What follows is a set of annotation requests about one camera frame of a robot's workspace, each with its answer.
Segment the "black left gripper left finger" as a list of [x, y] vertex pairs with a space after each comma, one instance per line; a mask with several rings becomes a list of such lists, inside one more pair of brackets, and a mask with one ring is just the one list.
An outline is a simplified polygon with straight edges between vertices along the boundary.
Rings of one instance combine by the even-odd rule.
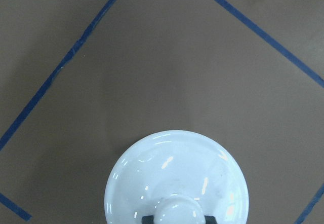
[[153, 215], [147, 215], [143, 216], [141, 219], [142, 224], [154, 224], [154, 216]]

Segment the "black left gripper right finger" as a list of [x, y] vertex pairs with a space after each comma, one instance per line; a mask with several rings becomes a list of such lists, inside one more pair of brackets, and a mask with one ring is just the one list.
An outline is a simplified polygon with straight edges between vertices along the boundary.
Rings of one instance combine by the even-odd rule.
[[205, 215], [206, 224], [217, 224], [216, 218], [214, 216]]

